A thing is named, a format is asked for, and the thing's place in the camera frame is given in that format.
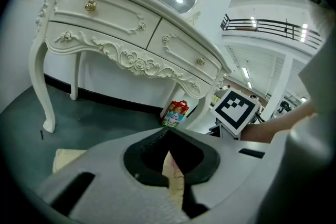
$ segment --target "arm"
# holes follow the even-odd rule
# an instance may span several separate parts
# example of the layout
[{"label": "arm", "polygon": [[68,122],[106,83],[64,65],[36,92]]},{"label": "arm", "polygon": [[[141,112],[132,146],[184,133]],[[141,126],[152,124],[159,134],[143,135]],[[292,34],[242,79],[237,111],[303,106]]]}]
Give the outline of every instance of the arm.
[{"label": "arm", "polygon": [[299,120],[315,113],[310,101],[305,102],[298,108],[260,124],[247,125],[241,132],[240,139],[244,141],[254,141],[270,143],[274,135],[282,130],[291,129]]}]

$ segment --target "ornate carved table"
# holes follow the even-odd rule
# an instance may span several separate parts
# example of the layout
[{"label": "ornate carved table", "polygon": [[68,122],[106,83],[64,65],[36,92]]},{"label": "ornate carved table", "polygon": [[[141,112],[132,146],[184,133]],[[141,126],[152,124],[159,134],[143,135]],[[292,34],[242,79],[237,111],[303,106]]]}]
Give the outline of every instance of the ornate carved table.
[{"label": "ornate carved table", "polygon": [[55,129],[55,115],[43,72],[47,50],[58,55],[73,54],[70,95],[73,100],[78,96],[82,51],[104,54],[135,75],[174,80],[176,86],[166,107],[181,91],[199,99],[184,128],[206,113],[224,73],[230,73],[217,47],[157,0],[48,0],[36,23],[29,71],[46,113],[43,127],[50,133]]}]

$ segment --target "white ceiling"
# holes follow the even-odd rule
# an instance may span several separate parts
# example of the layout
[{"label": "white ceiling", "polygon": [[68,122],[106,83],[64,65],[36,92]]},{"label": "white ceiling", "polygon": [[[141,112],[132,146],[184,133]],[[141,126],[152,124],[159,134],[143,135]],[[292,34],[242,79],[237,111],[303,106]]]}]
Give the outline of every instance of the white ceiling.
[{"label": "white ceiling", "polygon": [[[238,82],[248,88],[247,82],[250,81],[254,91],[261,96],[272,95],[277,86],[282,67],[284,65],[284,55],[275,51],[258,48],[255,46],[234,45],[225,46],[228,54],[234,61],[235,68],[228,76],[229,79]],[[248,70],[250,79],[247,79],[241,67]],[[293,103],[301,97],[308,97],[308,93],[301,82],[298,73],[304,64],[294,60],[292,70],[287,83],[286,91],[294,96]]]}]

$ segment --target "railing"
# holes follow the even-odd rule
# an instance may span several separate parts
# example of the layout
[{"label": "railing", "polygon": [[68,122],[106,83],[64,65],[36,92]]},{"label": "railing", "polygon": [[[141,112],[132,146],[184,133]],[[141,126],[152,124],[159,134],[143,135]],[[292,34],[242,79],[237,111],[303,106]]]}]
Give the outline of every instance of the railing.
[{"label": "railing", "polygon": [[225,14],[225,18],[220,26],[224,31],[253,31],[290,38],[292,40],[302,42],[314,49],[318,49],[319,46],[323,43],[319,33],[298,25],[280,22],[277,20],[254,19],[254,21],[256,21],[256,27],[253,26],[251,19],[230,19],[227,14]]}]

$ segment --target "gold drawer knob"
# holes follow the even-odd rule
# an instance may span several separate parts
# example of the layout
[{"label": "gold drawer knob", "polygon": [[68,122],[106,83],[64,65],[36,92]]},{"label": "gold drawer knob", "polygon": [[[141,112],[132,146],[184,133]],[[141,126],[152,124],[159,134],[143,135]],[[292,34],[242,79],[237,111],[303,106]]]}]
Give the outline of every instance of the gold drawer knob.
[{"label": "gold drawer knob", "polygon": [[202,57],[202,58],[199,58],[198,60],[197,60],[197,63],[200,65],[200,66],[202,66],[202,65],[204,65],[205,64],[205,59]]},{"label": "gold drawer knob", "polygon": [[93,12],[96,9],[96,5],[97,5],[96,1],[89,0],[89,2],[85,5],[85,9],[88,12]]}]

